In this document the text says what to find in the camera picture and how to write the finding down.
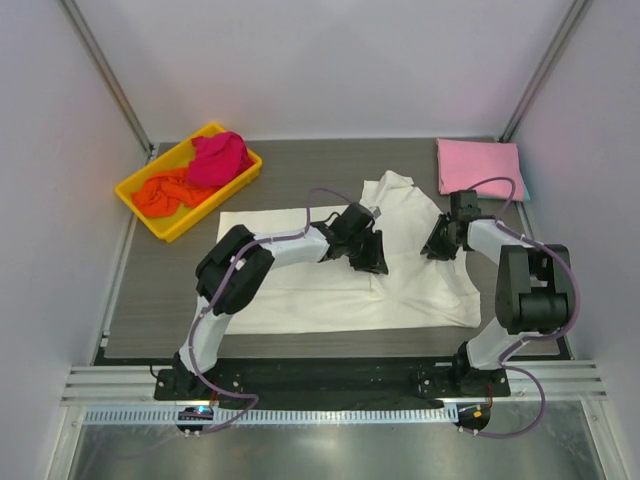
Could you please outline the white t shirt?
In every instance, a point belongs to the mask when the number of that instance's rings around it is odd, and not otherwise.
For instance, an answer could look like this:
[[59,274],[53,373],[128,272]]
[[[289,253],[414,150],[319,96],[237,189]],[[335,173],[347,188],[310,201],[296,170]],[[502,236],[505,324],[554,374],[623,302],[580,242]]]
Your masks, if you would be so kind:
[[227,334],[478,327],[480,293],[466,256],[436,261],[421,252],[440,210],[413,179],[386,171],[365,182],[361,201],[381,211],[375,227],[383,233],[388,274],[357,272],[346,258],[276,268]]

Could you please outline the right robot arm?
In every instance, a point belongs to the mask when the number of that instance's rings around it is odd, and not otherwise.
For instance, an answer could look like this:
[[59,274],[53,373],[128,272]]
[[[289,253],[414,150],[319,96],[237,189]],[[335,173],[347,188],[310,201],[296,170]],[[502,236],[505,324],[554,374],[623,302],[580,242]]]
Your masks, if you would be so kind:
[[495,315],[460,345],[449,367],[416,374],[417,391],[425,398],[506,394],[506,361],[531,342],[557,336],[576,312],[566,247],[541,244],[493,218],[440,215],[422,253],[445,261],[460,249],[497,265]]

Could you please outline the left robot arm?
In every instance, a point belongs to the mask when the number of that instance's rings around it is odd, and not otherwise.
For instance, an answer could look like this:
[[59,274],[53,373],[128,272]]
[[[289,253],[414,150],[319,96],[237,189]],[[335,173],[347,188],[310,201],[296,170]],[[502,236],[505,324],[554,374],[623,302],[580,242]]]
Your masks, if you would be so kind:
[[298,264],[346,257],[360,272],[389,273],[383,233],[369,224],[356,231],[335,231],[323,222],[273,234],[232,227],[196,268],[197,303],[184,344],[174,355],[169,388],[198,400],[212,387],[209,371],[232,318],[254,300],[269,273]]

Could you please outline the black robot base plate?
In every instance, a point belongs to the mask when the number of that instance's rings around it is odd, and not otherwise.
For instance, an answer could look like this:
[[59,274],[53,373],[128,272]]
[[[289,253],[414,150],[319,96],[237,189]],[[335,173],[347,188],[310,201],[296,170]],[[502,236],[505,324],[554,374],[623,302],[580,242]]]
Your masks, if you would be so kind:
[[157,374],[158,400],[205,400],[212,386],[265,403],[345,399],[493,397],[511,394],[506,371],[480,371],[444,357],[223,358],[199,375],[178,359]]

